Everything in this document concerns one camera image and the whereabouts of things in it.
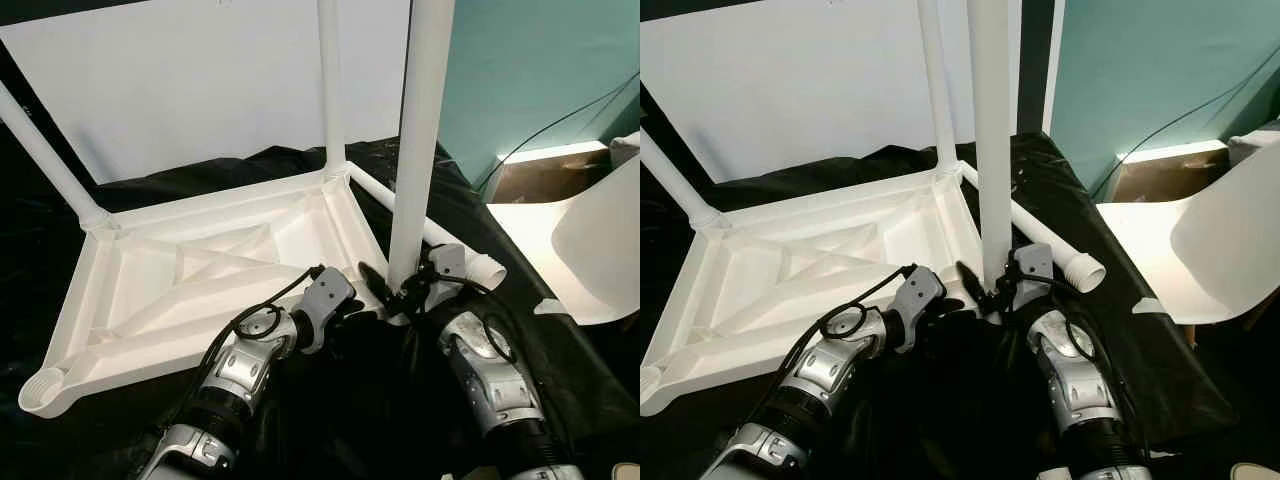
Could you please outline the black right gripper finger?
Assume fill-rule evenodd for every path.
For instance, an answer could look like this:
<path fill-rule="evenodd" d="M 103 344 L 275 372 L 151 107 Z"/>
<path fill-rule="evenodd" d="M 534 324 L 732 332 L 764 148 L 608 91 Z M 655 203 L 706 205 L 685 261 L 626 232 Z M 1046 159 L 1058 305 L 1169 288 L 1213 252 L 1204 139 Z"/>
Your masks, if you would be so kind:
<path fill-rule="evenodd" d="M 956 261 L 955 269 L 963 289 L 973 301 L 989 301 L 989 293 L 983 287 L 980 278 L 965 262 Z"/>
<path fill-rule="evenodd" d="M 394 303 L 396 293 L 387 284 L 387 279 L 374 266 L 367 262 L 358 262 L 358 273 L 362 283 L 379 303 Z"/>

